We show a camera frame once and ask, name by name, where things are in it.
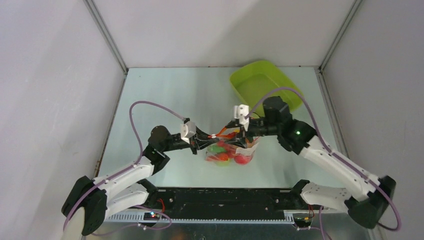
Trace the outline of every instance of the wire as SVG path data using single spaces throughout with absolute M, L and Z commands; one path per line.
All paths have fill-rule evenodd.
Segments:
M 138 164 L 140 161 L 141 161 L 141 159 L 142 159 L 142 157 L 143 157 L 143 144 L 142 144 L 142 141 L 140 140 L 140 136 L 139 136 L 139 133 L 137 132 L 137 129 L 136 129 L 136 126 L 134 125 L 134 120 L 133 120 L 133 108 L 137 105 L 137 104 L 148 104 L 148 105 L 152 105 L 152 106 L 155 106 L 155 107 L 158 107 L 158 108 L 161 108 L 161 109 L 163 109 L 163 110 L 165 110 L 165 111 L 167 111 L 167 112 L 169 112 L 170 114 L 172 114 L 172 115 L 174 115 L 174 116 L 176 116 L 177 118 L 179 118 L 179 119 L 181 119 L 182 121 L 184 121 L 186 118 L 185 117 L 183 117 L 183 116 L 181 116 L 180 114 L 178 114 L 178 113 L 176 113 L 176 112 L 174 112 L 174 111 L 172 111 L 171 109 L 169 109 L 169 108 L 167 108 L 167 107 L 165 107 L 165 106 L 162 106 L 162 105 L 159 105 L 159 104 L 157 104 L 157 103 L 154 103 L 154 102 L 151 102 L 151 101 L 136 101 L 136 102 L 134 102 L 130 107 L 129 107 L 129 121 L 130 121 L 130 123 L 131 123 L 131 127 L 132 127 L 132 131 L 134 132 L 134 134 L 135 134 L 135 137 L 137 138 L 137 141 L 138 141 L 138 145 L 139 145 L 139 147 L 140 147 L 140 154 L 139 154 L 139 156 L 138 156 L 138 158 L 137 158 L 137 160 L 135 161 L 135 163 L 133 163 L 133 164 L 131 164 L 131 165 L 129 165 L 128 167 L 126 167 L 126 168 L 124 168 L 124 169 L 122 169 L 121 171 L 119 171 L 119 172 L 117 172 L 117 173 L 115 173 L 115 174 L 113 174 L 113 175 L 111 175 L 111 176 L 109 176 L 108 178 L 106 178 L 106 179 L 104 179 L 104 180 L 102 180 L 102 181 L 100 181 L 99 183 L 97 183 L 96 185 L 94 185 L 93 187 L 91 187 L 88 191 L 86 191 L 79 199 L 78 199 L 78 201 L 76 201 L 76 203 L 75 203 L 75 205 L 71 208 L 71 210 L 69 211 L 69 213 L 68 213 L 68 215 L 67 215 L 67 217 L 66 217 L 66 220 L 65 220 L 65 222 L 64 222 L 64 224 L 63 224 L 63 230 L 65 231 L 65 228 L 66 228 L 66 226 L 68 225 L 68 223 L 69 223 L 69 220 L 72 218 L 72 216 L 74 215 L 74 213 L 75 213 L 75 211 L 77 210 L 77 207 L 81 204 L 81 202 L 92 192 L 92 191 L 94 191 L 96 188 L 98 188 L 100 185 L 102 185 L 102 184 L 104 184 L 105 182 L 106 182 L 106 180 L 108 180 L 108 181 L 110 181 L 110 180 L 112 180 L 112 179 L 114 179 L 114 178 L 116 178 L 116 177 L 118 177 L 118 176 L 120 176 L 121 174 L 123 174 L 123 173 L 125 173 L 126 171 L 128 171 L 128 170 L 130 170 L 130 169 L 132 169 L 133 168 L 133 165 L 134 164 Z
M 121 231 L 122 229 L 126 229 L 126 228 L 129 228 L 129 227 L 143 227 L 143 229 L 145 229 L 145 230 L 146 229 L 150 229 L 150 230 L 163 230 L 163 229 L 169 228 L 171 226 L 171 224 L 172 224 L 171 218 L 168 215 L 166 215 L 165 213 L 163 213 L 163 212 L 156 211 L 156 210 L 153 210 L 151 208 L 148 208 L 148 207 L 145 207 L 145 206 L 141 206 L 141 205 L 135 205 L 134 207 L 139 208 L 139 209 L 144 209 L 144 210 L 147 210 L 149 212 L 153 212 L 155 214 L 162 215 L 166 219 L 169 220 L 169 223 L 168 223 L 168 225 L 162 226 L 162 227 L 151 227 L 151 226 L 143 225 L 141 223 L 132 223 L 132 224 L 128 224 L 128 225 L 122 226 L 122 227 L 120 227 L 118 229 L 115 229 L 115 230 L 110 231 L 110 232 L 107 232 L 107 233 L 92 233 L 91 235 L 94 235 L 96 237 L 103 237 L 103 236 L 114 234 L 114 233 L 116 233 L 118 231 Z
M 157 201 L 160 202 L 160 203 L 162 203 L 162 213 L 164 213 L 165 212 L 165 203 L 164 203 L 164 201 L 162 200 L 162 198 L 159 198 Z
M 318 212 L 318 219 L 319 219 L 319 228 L 321 230 L 321 235 L 322 235 L 322 239 L 326 240 L 326 231 L 324 231 L 324 226 L 323 226 L 323 219 L 321 218 L 321 212 L 323 211 L 324 206 L 320 206 L 319 207 L 319 212 Z
M 396 217 L 396 222 L 397 222 L 397 226 L 394 228 L 385 226 L 381 223 L 378 223 L 378 225 L 384 229 L 387 229 L 389 231 L 393 231 L 393 232 L 397 232 L 401 229 L 402 227 L 402 221 L 401 221 L 401 216 L 400 213 L 398 211 L 398 209 L 396 208 L 395 204 L 393 203 L 393 201 L 390 199 L 390 197 L 387 195 L 386 192 L 383 191 L 383 189 L 381 189 L 380 186 L 378 186 L 374 181 L 368 179 L 368 177 L 362 173 L 360 170 L 356 169 L 352 164 L 350 164 L 348 161 L 344 160 L 343 157 L 341 157 L 340 155 L 338 155 L 337 153 L 333 152 L 331 150 L 331 148 L 326 144 L 326 141 L 324 140 L 323 136 L 321 135 L 321 132 L 318 128 L 317 125 L 317 121 L 315 120 L 314 114 L 312 113 L 312 110 L 308 104 L 308 102 L 306 101 L 306 99 L 295 89 L 290 88 L 290 87 L 278 87 L 275 88 L 274 90 L 268 92 L 267 94 L 265 94 L 265 96 L 263 96 L 254 106 L 253 108 L 250 110 L 250 112 L 247 114 L 247 116 L 245 117 L 246 119 L 250 117 L 250 115 L 252 115 L 252 113 L 265 101 L 265 99 L 267 99 L 270 95 L 272 95 L 275 92 L 281 91 L 281 90 L 287 90 L 287 91 L 291 91 L 292 93 L 296 94 L 303 102 L 303 104 L 306 107 L 306 110 L 308 111 L 310 118 L 312 120 L 312 124 L 313 127 L 315 128 L 316 131 L 316 135 L 319 138 L 319 141 L 321 142 L 322 146 L 325 148 L 325 150 L 331 154 L 332 156 L 334 156 L 336 159 L 338 159 L 340 162 L 342 162 L 344 165 L 348 166 L 352 171 L 354 171 L 356 174 L 358 174 L 361 178 L 363 178 L 364 180 L 368 181 L 369 184 L 371 184 L 371 186 L 373 186 L 377 191 L 379 191 L 381 193 L 381 195 L 386 199 L 386 201 L 388 202 L 388 204 L 390 205 L 391 209 L 393 209 L 394 215 Z
M 311 215 L 311 211 L 312 211 L 311 218 L 314 218 L 315 217 L 314 207 L 310 204 L 308 204 L 307 207 L 309 208 L 309 215 Z
M 225 130 L 227 130 L 227 128 L 226 127 L 223 127 L 222 129 L 221 129 L 221 131 L 219 131 L 217 134 L 215 134 L 216 136 L 219 136 L 219 135 L 221 135 L 221 134 L 223 134 L 223 132 L 225 132 Z
M 296 223 L 295 223 L 295 224 L 293 224 L 292 226 L 293 226 L 295 229 L 297 229 L 298 231 L 300 231 L 300 230 L 311 230 L 311 229 L 321 231 L 321 229 L 322 229 L 322 228 L 315 227 L 315 226 L 311 226 L 310 228 L 309 228 L 309 227 L 298 227 L 298 226 L 296 225 Z M 331 236 L 328 234 L 328 232 L 324 231 L 324 233 L 325 233 L 325 235 L 327 235 L 327 237 L 328 237 L 328 239 L 329 239 L 329 240 L 333 240 L 333 239 L 331 238 Z

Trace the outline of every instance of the white wall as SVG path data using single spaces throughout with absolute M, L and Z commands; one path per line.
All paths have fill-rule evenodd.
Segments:
M 324 72 L 352 159 L 397 181 L 391 240 L 423 236 L 423 13 L 422 0 L 365 1 Z
M 128 67 L 317 66 L 354 0 L 97 0 Z
M 3 0 L 0 33 L 0 239 L 56 240 L 123 74 L 81 0 Z

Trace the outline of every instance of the plastic bag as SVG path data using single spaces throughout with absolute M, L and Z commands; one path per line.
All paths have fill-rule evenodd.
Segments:
M 254 157 L 255 149 L 258 147 L 259 137 L 254 138 L 252 142 L 246 141 L 247 148 L 243 148 L 225 143 L 226 136 L 230 136 L 235 131 L 231 129 L 223 130 L 217 134 L 220 141 L 207 147 L 206 161 L 214 162 L 219 166 L 228 166 L 232 161 L 239 165 L 250 163 Z

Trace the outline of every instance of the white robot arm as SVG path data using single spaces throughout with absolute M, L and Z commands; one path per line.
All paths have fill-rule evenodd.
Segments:
M 324 146 L 313 127 L 292 118 L 288 105 L 281 98 L 269 97 L 263 102 L 263 106 L 265 116 L 257 119 L 246 118 L 249 112 L 248 106 L 234 107 L 234 120 L 226 127 L 240 128 L 240 131 L 234 138 L 226 140 L 226 143 L 245 148 L 246 139 L 277 136 L 284 149 L 312 161 L 345 186 L 335 188 L 300 180 L 291 190 L 293 195 L 301 198 L 306 204 L 321 205 L 347 213 L 361 226 L 374 228 L 387 209 L 388 201 L 370 184 L 370 181 L 383 189 L 390 198 L 393 197 L 396 182 L 389 176 L 378 178 L 331 148 L 326 142 Z M 149 185 L 145 179 L 167 164 L 169 157 L 165 152 L 190 148 L 192 153 L 196 154 L 197 150 L 218 141 L 214 135 L 206 134 L 197 128 L 189 118 L 186 118 L 181 126 L 181 132 L 177 134 L 170 134 L 166 127 L 157 126 L 151 131 L 148 146 L 143 151 L 145 157 L 140 162 L 134 162 L 127 171 L 117 170 L 116 173 L 122 173 L 110 180 L 109 175 L 99 176 L 93 180 L 86 176 L 80 178 L 66 199 L 62 213 L 68 216 L 82 195 L 104 181 L 78 205 L 85 209 L 82 235 L 89 235 L 103 223 L 105 218 L 146 202 L 155 187 L 151 183 Z M 335 156 L 343 158 L 345 163 Z

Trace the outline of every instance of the lime green tray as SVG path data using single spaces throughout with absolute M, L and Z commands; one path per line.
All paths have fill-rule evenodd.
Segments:
M 238 98 L 252 108 L 265 94 L 279 87 L 288 87 L 303 93 L 278 67 L 272 62 L 261 60 L 250 63 L 235 71 L 229 78 L 232 88 Z M 288 104 L 290 112 L 300 105 L 302 100 L 293 92 L 281 90 L 272 96 L 280 96 Z M 258 115 L 264 116 L 264 108 L 260 105 L 256 111 Z

